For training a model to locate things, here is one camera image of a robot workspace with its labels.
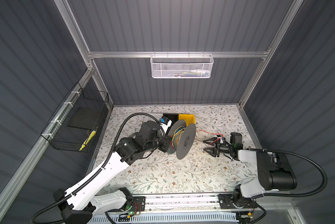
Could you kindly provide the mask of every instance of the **white mesh basket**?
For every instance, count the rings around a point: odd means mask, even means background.
[[[212,55],[201,55],[200,57],[151,55],[150,63],[153,78],[209,78],[213,57]]]

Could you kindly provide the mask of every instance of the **floral patterned table surface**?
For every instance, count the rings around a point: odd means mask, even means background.
[[[221,133],[228,141],[231,132],[239,132],[244,148],[254,147],[236,105],[114,107],[94,167],[107,156],[123,120],[136,112],[194,114],[197,130]],[[119,139],[138,132],[144,121],[145,116],[131,118]],[[254,164],[231,161],[223,154],[214,158],[205,153],[203,148],[208,146],[201,141],[211,137],[212,134],[197,132],[190,152],[182,160],[175,154],[154,151],[147,159],[137,160],[116,175],[98,194],[111,193],[121,187],[127,187],[132,194],[232,191],[237,184],[257,177]]]

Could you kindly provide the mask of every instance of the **black wire basket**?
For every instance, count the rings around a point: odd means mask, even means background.
[[[51,117],[46,127],[53,122],[53,128],[49,133],[42,131],[42,137],[56,150],[94,150],[109,112],[108,102],[107,92],[81,88],[64,103],[67,106],[58,119]]]

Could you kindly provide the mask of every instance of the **yellow bin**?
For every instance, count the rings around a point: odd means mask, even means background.
[[[179,114],[179,120],[185,120],[186,126],[192,123],[196,124],[194,114]]]

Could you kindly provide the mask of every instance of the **cable spool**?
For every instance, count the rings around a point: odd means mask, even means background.
[[[185,120],[178,120],[171,127],[168,134],[172,137],[170,147],[167,150],[168,154],[176,152],[178,159],[183,159],[190,151],[196,136],[196,125],[190,123],[186,125]]]

